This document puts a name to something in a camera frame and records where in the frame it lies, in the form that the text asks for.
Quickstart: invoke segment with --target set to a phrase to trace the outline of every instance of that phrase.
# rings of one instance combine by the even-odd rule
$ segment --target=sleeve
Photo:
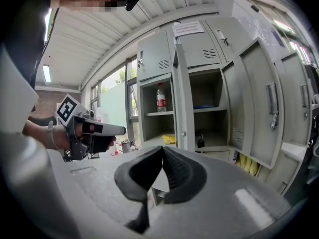
[[[34,88],[35,65],[44,47],[45,21],[50,0],[14,0],[6,29],[4,46],[23,77]]]

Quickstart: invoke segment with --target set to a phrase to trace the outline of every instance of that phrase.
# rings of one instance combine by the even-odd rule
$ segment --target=hand
[[[93,133],[94,132],[94,125],[90,125],[90,131]],[[81,138],[83,134],[83,130],[82,130],[82,125],[77,125],[75,128],[75,135],[77,138]],[[53,139],[54,139],[54,143],[55,145],[59,148],[59,149],[66,149],[66,150],[70,150],[70,142],[68,137],[66,136],[64,127],[62,125],[57,125],[55,126],[54,129],[54,134],[53,134]],[[116,141],[116,138],[113,137],[111,143],[109,144],[109,146],[107,147],[107,150],[110,148],[110,146],[114,146],[114,142]]]

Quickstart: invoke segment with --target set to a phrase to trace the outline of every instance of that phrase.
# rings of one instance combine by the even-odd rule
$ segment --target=blue object
[[[194,109],[214,108],[214,106],[194,106]]]

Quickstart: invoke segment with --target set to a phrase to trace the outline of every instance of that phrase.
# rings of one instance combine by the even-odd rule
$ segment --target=ceiling
[[[99,59],[135,28],[164,13],[206,3],[214,0],[140,0],[130,12],[123,7],[109,12],[61,8],[42,63],[49,65],[53,84],[78,86]],[[45,82],[42,70],[36,81]]]

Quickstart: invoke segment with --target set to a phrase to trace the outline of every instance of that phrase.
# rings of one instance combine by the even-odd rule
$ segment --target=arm
[[[69,142],[68,137],[66,136],[64,126],[56,125],[54,127],[55,127],[55,129],[53,131],[53,140],[54,140],[55,145],[59,149],[70,150],[70,142]],[[48,135],[47,131],[48,131],[47,126],[39,126],[39,125],[34,124],[33,122],[27,120],[25,125],[24,125],[22,133],[26,136],[31,136],[31,137],[35,138],[36,140],[41,142],[45,148],[50,148],[51,146],[49,144],[49,139],[48,139],[49,135]],[[94,132],[93,125],[90,125],[90,131]],[[82,125],[75,128],[75,134],[77,137],[81,137],[82,132],[83,132]],[[115,137],[112,139],[109,146],[113,146],[114,141],[116,141]]]

